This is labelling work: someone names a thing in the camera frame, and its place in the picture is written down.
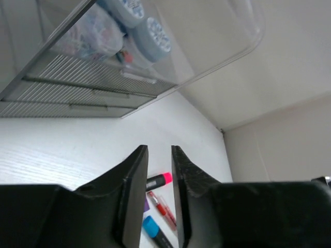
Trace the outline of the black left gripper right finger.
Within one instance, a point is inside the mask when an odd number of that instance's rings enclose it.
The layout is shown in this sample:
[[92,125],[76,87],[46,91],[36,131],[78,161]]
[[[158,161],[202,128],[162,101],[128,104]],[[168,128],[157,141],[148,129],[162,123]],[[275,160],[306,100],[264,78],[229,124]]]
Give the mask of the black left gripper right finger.
[[172,146],[180,247],[330,247],[330,188],[318,181],[222,183]]

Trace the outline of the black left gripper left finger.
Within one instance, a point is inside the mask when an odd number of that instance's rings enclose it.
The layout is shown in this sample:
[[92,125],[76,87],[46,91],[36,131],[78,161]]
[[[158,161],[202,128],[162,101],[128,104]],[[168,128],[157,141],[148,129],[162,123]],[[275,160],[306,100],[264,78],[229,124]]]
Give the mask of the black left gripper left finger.
[[1,186],[1,247],[138,247],[148,148],[69,190],[56,184]]

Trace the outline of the purple cap highlighter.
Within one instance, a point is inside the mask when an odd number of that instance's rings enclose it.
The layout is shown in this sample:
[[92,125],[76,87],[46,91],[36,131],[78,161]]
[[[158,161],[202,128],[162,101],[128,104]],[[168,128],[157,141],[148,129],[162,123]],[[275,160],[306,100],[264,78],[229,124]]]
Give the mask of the purple cap highlighter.
[[147,212],[150,210],[150,207],[149,207],[149,203],[148,203],[148,200],[147,198],[145,198],[145,202],[144,202],[144,210],[143,212]]

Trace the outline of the blue cap highlighter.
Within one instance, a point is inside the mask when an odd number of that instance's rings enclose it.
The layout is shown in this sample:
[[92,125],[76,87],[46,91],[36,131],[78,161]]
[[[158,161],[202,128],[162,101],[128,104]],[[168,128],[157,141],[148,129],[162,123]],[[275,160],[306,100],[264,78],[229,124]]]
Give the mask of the blue cap highlighter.
[[173,248],[171,242],[150,215],[143,220],[142,227],[147,235],[155,242],[157,247]]

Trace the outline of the pink cap highlighter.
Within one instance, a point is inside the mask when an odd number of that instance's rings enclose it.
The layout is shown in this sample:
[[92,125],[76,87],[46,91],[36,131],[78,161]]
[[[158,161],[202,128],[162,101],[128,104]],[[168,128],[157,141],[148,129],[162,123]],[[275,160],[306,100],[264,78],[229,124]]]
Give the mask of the pink cap highlighter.
[[152,191],[154,189],[165,186],[173,181],[172,174],[170,172],[166,172],[163,174],[159,174],[156,176],[152,176],[147,178],[146,181],[146,192]]

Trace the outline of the clear plastic organizer box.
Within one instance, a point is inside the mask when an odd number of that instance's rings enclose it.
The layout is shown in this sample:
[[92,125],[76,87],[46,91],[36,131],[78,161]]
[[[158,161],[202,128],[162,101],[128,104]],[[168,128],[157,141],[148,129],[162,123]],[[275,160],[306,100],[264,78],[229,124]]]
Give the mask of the clear plastic organizer box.
[[257,1],[1,1],[1,116],[121,118],[264,30]]

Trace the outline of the blue jar front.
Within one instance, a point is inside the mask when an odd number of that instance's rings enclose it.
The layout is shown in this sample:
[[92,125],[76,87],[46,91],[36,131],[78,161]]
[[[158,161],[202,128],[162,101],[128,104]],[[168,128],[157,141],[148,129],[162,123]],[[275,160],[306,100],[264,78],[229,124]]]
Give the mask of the blue jar front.
[[157,19],[144,19],[131,33],[137,48],[150,62],[156,63],[169,55],[171,39]]

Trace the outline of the blue jar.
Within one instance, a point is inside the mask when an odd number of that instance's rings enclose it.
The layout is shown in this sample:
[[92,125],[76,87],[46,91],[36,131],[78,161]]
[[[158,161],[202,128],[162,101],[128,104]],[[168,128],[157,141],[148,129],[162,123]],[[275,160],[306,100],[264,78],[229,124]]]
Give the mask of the blue jar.
[[171,39],[157,19],[144,19],[131,33],[137,48],[150,62],[156,63],[169,55]]
[[145,17],[141,1],[104,0],[96,3],[127,28],[136,27]]

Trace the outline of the blue jar back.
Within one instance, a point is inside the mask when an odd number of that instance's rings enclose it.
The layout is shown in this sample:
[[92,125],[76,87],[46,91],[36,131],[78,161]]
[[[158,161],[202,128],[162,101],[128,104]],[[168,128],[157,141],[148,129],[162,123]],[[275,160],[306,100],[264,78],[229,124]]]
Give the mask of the blue jar back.
[[104,0],[96,3],[127,28],[136,27],[145,17],[141,1]]

